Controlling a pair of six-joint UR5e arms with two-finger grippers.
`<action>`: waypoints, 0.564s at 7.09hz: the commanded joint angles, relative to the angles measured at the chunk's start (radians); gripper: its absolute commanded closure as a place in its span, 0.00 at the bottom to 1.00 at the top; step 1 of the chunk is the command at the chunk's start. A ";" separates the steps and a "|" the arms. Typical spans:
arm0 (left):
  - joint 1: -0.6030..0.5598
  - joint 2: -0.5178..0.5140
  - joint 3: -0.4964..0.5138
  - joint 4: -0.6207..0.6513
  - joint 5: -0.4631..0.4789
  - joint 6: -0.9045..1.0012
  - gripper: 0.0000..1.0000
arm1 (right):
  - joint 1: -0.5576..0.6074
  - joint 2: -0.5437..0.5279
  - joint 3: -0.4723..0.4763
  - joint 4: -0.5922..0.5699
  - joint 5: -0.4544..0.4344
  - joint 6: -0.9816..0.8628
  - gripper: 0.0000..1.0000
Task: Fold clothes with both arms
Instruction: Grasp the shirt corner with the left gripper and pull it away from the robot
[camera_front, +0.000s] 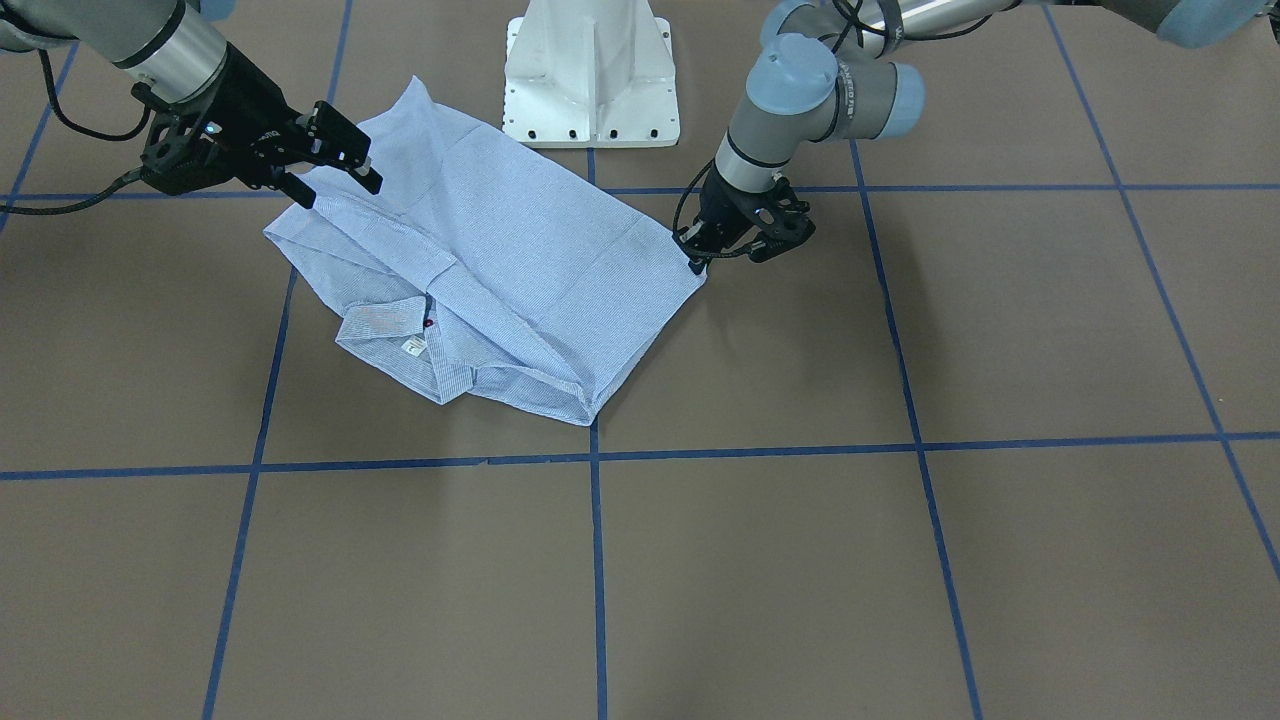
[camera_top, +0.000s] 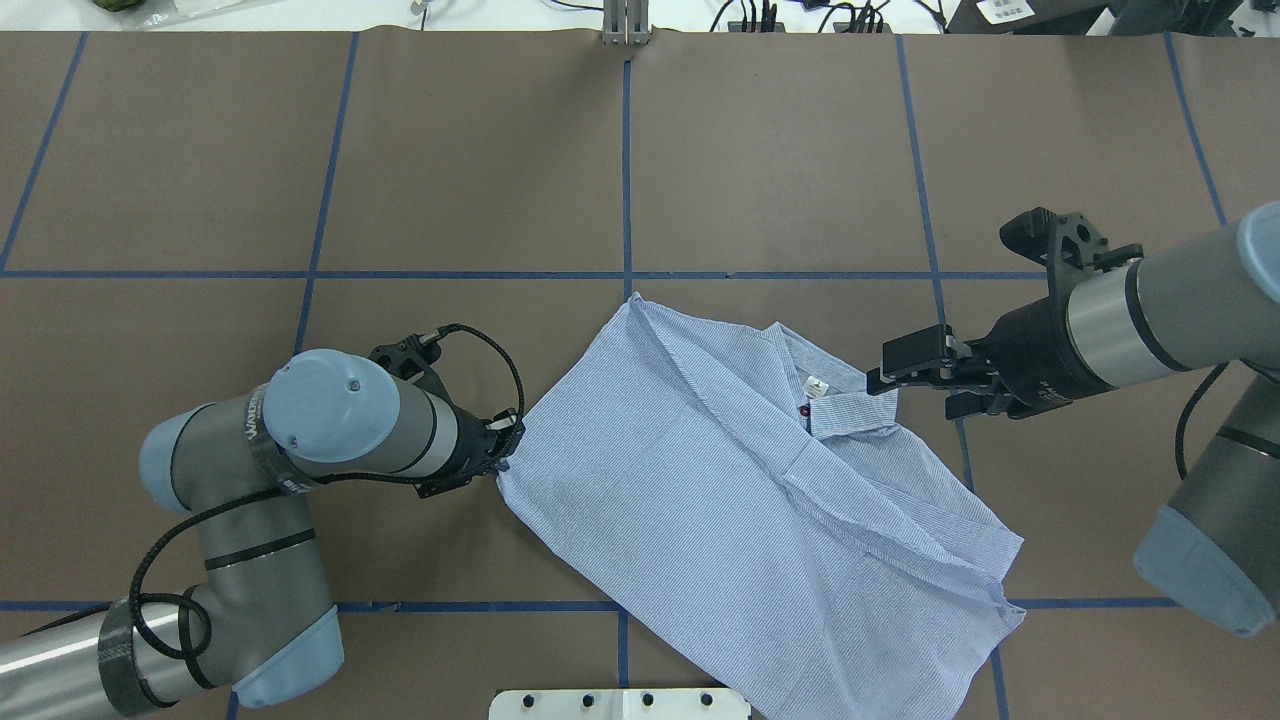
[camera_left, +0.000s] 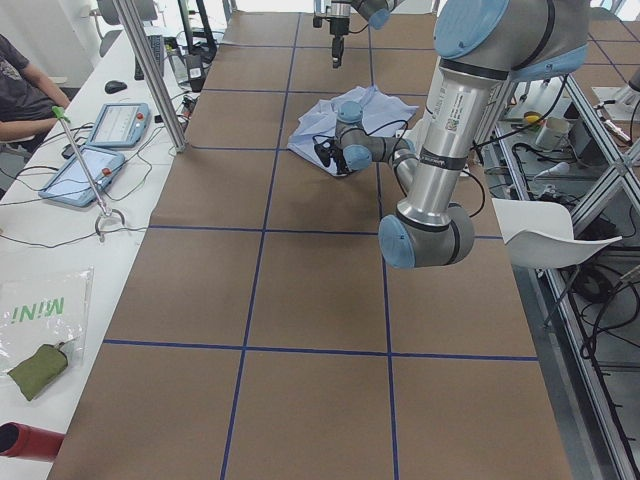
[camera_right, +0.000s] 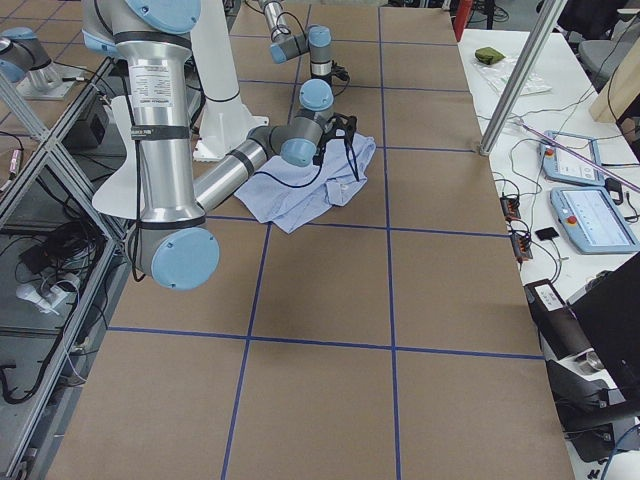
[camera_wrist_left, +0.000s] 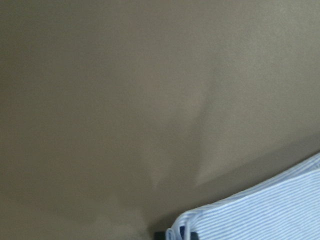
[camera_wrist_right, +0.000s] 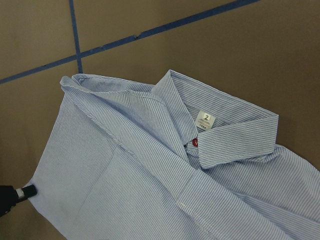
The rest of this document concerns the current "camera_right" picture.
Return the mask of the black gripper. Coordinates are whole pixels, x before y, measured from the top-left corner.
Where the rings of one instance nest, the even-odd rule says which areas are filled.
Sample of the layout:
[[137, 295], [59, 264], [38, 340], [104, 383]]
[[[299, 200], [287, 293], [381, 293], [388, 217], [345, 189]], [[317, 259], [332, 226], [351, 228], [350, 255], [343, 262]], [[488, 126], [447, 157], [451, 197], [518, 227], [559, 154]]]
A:
[[353, 139], [357, 131], [357, 117], [346, 116], [335, 113], [323, 127], [323, 133], [317, 145], [316, 153], [313, 156], [314, 165], [322, 165], [327, 144], [331, 140], [342, 140], [345, 148], [346, 157], [353, 150]]
[[346, 68], [333, 60], [323, 63], [311, 62], [310, 73], [312, 78], [321, 79], [327, 83], [331, 83], [333, 78], [337, 78], [343, 82], [350, 81], [350, 75]]

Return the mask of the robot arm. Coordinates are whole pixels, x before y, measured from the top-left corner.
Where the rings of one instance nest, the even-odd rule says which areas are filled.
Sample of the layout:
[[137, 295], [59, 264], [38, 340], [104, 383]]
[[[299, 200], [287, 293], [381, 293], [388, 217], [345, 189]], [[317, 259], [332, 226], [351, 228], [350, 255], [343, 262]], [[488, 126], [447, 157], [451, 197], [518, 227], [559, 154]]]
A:
[[114, 100], [132, 171], [124, 244], [136, 277], [178, 291], [205, 283], [219, 262], [206, 215], [269, 159], [320, 164], [329, 141], [351, 141], [356, 120], [335, 112], [330, 30], [293, 34], [277, 1], [260, 5], [277, 63], [300, 56], [311, 77], [298, 112], [273, 126], [243, 104], [228, 23], [219, 1], [86, 1], [86, 46], [122, 59], [128, 73]]
[[298, 23], [300, 32], [295, 33], [285, 17], [291, 16], [294, 20], [297, 18], [285, 11], [280, 1], [259, 1], [258, 5], [270, 30], [269, 51], [276, 64], [308, 55], [312, 79], [323, 80], [329, 86], [333, 84], [334, 78], [349, 84], [348, 70], [334, 60], [331, 30], [327, 26], [314, 24], [303, 28]]

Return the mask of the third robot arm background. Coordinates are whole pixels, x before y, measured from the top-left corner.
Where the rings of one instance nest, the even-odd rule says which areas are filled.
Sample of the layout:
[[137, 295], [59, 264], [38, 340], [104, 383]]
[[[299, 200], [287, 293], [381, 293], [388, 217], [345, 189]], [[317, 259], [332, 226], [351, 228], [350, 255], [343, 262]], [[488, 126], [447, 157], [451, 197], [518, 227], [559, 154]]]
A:
[[31, 100], [62, 100], [84, 77], [81, 67], [56, 64], [28, 27], [1, 32], [1, 72]]

